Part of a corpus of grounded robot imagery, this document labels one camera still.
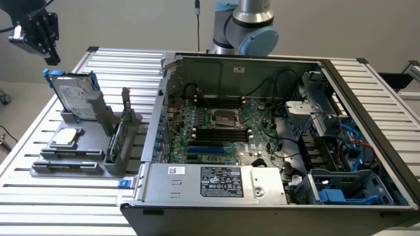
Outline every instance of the warning label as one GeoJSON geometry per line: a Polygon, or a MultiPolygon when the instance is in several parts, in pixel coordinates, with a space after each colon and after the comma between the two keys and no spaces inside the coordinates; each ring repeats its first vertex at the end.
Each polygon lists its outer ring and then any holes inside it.
{"type": "Polygon", "coordinates": [[[243,198],[242,168],[202,167],[203,197],[243,198]]]}

